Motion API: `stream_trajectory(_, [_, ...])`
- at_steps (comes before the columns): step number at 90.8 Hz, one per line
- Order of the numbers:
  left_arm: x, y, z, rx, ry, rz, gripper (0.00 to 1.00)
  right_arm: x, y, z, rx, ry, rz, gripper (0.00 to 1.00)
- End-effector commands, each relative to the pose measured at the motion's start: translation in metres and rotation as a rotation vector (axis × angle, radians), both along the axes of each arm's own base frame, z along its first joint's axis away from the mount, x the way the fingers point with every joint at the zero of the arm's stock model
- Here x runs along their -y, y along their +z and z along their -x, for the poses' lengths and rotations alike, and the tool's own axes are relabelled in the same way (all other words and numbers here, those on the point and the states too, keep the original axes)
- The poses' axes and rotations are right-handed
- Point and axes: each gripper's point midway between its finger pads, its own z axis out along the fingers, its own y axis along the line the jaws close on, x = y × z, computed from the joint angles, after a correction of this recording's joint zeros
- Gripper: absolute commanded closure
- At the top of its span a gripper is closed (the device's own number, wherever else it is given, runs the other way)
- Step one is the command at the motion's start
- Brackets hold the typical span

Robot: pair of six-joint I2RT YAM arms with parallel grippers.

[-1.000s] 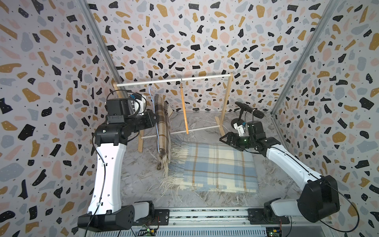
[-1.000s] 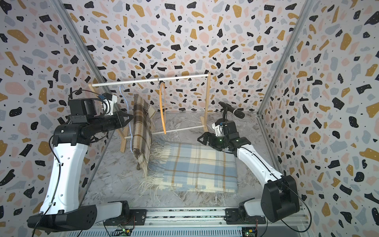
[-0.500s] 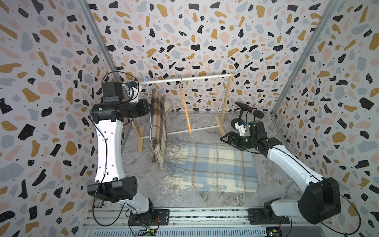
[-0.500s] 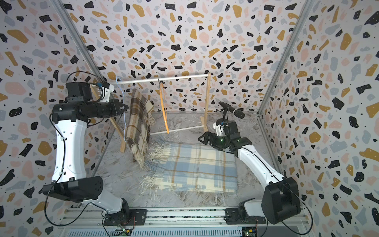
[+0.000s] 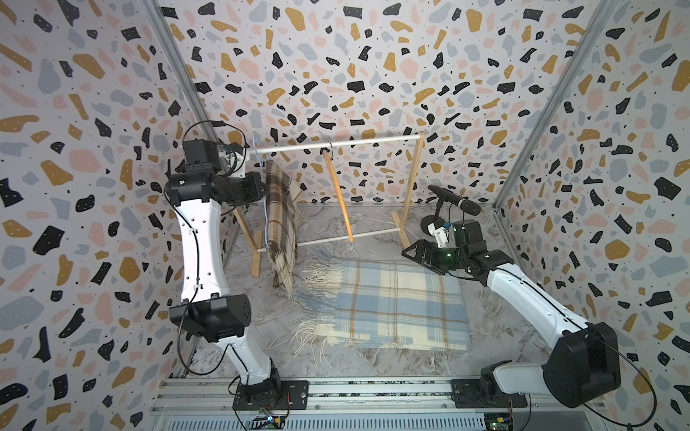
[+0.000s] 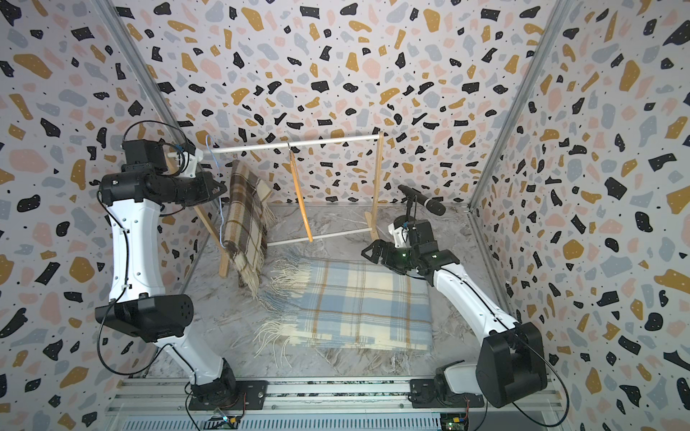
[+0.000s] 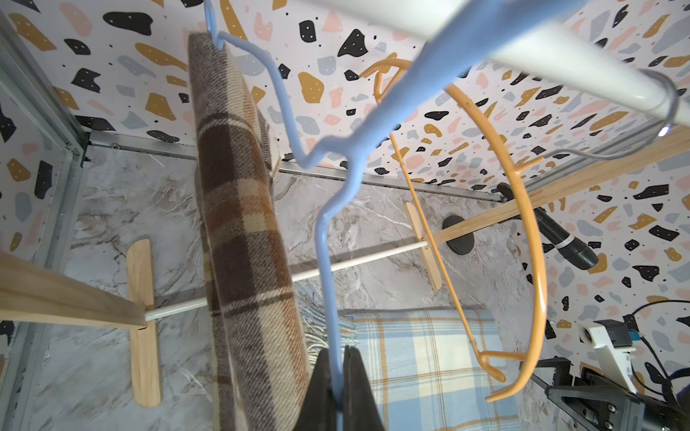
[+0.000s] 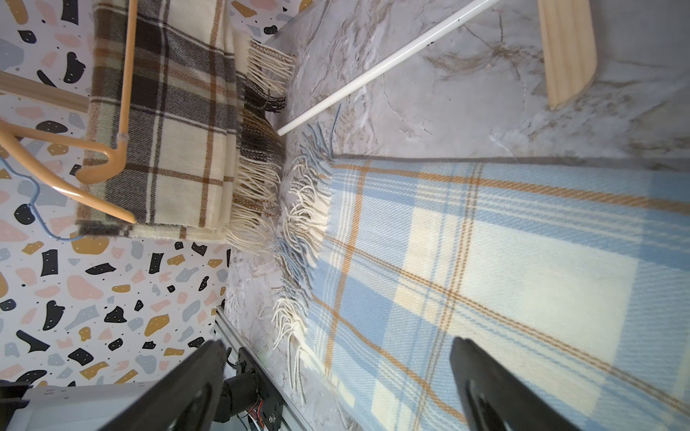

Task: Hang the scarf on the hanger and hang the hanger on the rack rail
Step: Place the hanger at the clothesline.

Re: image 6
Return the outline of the brown plaid scarf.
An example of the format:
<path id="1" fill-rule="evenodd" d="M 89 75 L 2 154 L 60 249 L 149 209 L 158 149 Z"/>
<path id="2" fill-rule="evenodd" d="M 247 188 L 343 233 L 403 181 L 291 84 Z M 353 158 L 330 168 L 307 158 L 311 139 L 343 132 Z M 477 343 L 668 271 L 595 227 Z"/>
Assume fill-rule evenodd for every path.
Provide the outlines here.
<path id="1" fill-rule="evenodd" d="M 268 231 L 277 219 L 268 202 L 271 187 L 252 172 L 247 163 L 231 163 L 229 219 L 223 233 L 223 245 L 240 280 L 257 298 L 262 268 L 267 254 Z"/>

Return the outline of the orange plastic hanger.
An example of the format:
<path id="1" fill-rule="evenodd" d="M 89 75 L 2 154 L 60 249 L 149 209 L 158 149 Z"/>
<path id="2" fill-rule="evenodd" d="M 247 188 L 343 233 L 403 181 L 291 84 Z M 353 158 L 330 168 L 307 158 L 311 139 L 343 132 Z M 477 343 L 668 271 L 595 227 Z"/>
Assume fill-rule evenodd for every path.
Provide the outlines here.
<path id="1" fill-rule="evenodd" d="M 301 214 L 301 217 L 303 220 L 305 232 L 307 233 L 307 240 L 309 242 L 314 242 L 313 233 L 312 233 L 311 226 L 310 226 L 309 220 L 308 220 L 307 208 L 305 207 L 304 196 L 303 196 L 303 193 L 301 190 L 301 183 L 300 183 L 300 179 L 298 176 L 298 164 L 296 163 L 296 156 L 292 150 L 291 145 L 288 145 L 287 151 L 289 152 L 290 172 L 291 172 L 293 183 L 294 183 L 295 190 L 296 190 L 296 201 L 298 202 L 298 206 L 299 206 L 300 214 Z"/>

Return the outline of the blue plaid scarf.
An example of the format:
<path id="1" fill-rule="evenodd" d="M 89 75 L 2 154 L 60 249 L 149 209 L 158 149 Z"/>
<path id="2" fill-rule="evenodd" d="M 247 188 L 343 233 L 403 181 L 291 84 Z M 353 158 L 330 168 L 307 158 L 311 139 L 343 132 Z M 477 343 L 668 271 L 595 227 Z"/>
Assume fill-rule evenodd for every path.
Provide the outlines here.
<path id="1" fill-rule="evenodd" d="M 269 318 L 255 332 L 257 352 L 277 364 L 289 346 L 430 352 L 431 300 L 423 279 L 369 261 L 278 260 L 258 296 Z"/>

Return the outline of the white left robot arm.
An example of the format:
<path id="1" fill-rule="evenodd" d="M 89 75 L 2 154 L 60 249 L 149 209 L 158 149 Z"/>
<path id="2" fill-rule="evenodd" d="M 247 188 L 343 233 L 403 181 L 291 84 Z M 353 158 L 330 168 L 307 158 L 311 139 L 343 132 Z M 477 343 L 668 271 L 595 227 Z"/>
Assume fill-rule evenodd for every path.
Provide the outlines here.
<path id="1" fill-rule="evenodd" d="M 161 208 L 207 203 L 226 192 L 212 174 L 198 169 L 201 150 L 186 141 L 174 149 L 175 172 L 168 171 L 167 143 L 129 140 L 126 163 L 103 176 L 97 199 L 112 230 L 113 273 L 107 305 L 95 310 L 102 328 L 139 338 L 168 355 L 187 373 L 190 400 L 206 409 L 262 409 L 268 384 L 239 381 L 193 324 L 194 305 L 165 291 L 158 259 Z"/>

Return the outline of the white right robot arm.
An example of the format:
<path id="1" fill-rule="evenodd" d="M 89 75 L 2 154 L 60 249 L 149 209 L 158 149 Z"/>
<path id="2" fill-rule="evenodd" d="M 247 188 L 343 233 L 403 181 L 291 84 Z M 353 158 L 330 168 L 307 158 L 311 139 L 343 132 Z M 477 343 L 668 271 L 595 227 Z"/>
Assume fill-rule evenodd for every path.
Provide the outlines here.
<path id="1" fill-rule="evenodd" d="M 501 408 L 546 389 L 548 362 L 535 324 L 520 323 L 496 305 L 460 259 L 438 247 L 428 221 L 397 221 L 389 231 L 393 242 L 375 240 L 362 257 L 400 275 L 425 279 L 454 305 L 480 343 L 474 364 L 460 361 L 437 370 L 438 401 L 450 403 L 455 395 L 472 394 Z"/>

